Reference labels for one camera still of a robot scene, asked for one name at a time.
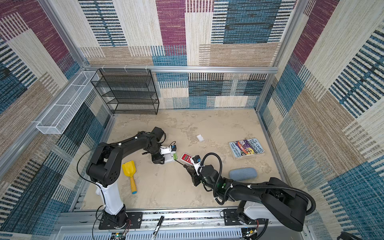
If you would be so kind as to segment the black yellow screwdriver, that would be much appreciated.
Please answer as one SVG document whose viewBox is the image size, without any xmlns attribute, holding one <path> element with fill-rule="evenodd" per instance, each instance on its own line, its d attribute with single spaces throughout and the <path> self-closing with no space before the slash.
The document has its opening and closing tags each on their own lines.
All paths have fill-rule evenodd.
<svg viewBox="0 0 384 240">
<path fill-rule="evenodd" d="M 186 169 L 186 171 L 189 173 L 189 175 L 191 176 L 194 176 L 195 173 L 196 173 L 196 170 L 194 168 L 194 166 L 190 166 L 190 165 L 187 165 L 187 164 L 182 164 L 181 162 L 177 161 L 177 163 L 179 163 L 180 165 L 183 166 L 184 169 Z"/>
</svg>

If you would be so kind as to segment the white battery cover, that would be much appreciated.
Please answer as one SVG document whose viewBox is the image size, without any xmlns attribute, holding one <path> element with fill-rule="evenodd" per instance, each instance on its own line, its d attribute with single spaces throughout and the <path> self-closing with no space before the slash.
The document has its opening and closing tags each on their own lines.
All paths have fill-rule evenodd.
<svg viewBox="0 0 384 240">
<path fill-rule="evenodd" d="M 204 138 L 202 137 L 202 135 L 197 135 L 197 139 L 199 140 L 199 142 L 203 142 L 204 141 Z"/>
</svg>

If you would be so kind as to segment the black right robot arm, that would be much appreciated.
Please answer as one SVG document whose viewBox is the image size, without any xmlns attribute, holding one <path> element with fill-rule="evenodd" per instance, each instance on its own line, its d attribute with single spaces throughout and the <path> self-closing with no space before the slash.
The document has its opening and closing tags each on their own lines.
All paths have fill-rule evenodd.
<svg viewBox="0 0 384 240">
<path fill-rule="evenodd" d="M 213 192 L 215 201 L 224 205 L 227 201 L 239 201 L 236 216 L 243 224 L 257 220 L 246 208 L 247 203 L 262 204 L 270 215 L 285 227 L 300 232 L 305 217 L 316 209 L 315 199 L 307 192 L 293 188 L 278 178 L 262 183 L 242 183 L 222 176 L 223 162 L 216 153 L 207 153 L 203 158 L 196 155 L 192 165 L 183 165 L 194 186 L 202 184 L 207 192 Z"/>
</svg>

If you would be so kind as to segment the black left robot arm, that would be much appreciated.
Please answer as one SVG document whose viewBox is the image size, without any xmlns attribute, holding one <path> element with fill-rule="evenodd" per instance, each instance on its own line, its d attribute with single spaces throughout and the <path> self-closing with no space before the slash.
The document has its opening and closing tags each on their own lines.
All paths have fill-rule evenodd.
<svg viewBox="0 0 384 240">
<path fill-rule="evenodd" d="M 161 153 L 161 146 L 162 139 L 165 138 L 165 132 L 155 127 L 151 132 L 141 131 L 126 140 L 112 144 L 100 143 L 97 146 L 86 173 L 91 182 L 100 187 L 107 214 L 118 216 L 125 209 L 116 183 L 121 173 L 123 158 L 144 150 L 145 154 L 151 155 L 154 164 L 163 164 L 165 157 Z"/>
</svg>

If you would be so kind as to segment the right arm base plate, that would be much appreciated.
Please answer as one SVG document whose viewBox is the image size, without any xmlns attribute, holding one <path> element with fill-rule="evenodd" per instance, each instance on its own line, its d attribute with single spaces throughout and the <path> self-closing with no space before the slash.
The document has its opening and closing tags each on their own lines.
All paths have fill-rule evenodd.
<svg viewBox="0 0 384 240">
<path fill-rule="evenodd" d="M 224 219 L 225 226 L 240 226 L 240 225 L 264 225 L 266 219 L 257 220 L 241 220 L 236 209 L 224 209 L 220 211 L 220 217 Z"/>
</svg>

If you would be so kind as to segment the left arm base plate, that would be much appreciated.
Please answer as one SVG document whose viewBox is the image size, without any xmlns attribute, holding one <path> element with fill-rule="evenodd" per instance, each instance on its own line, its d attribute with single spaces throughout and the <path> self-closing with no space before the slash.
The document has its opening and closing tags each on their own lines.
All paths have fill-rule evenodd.
<svg viewBox="0 0 384 240">
<path fill-rule="evenodd" d="M 110 215 L 103 211 L 99 230 L 139 229 L 142 224 L 143 212 L 121 212 Z"/>
</svg>

